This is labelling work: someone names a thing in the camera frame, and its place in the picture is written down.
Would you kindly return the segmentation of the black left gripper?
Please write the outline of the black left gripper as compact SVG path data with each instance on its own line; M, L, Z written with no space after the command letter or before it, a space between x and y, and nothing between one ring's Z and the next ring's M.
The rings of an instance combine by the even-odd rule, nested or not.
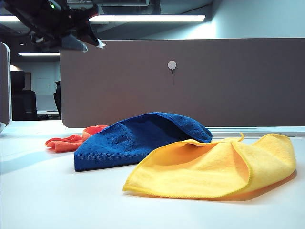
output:
M60 44L63 49L87 52L85 43L98 48L104 48L106 44L98 39L90 25L90 18L98 15L98 5L90 8L73 9L67 4L59 4L55 0L45 0L44 15L46 19L46 34L44 42L47 44Z

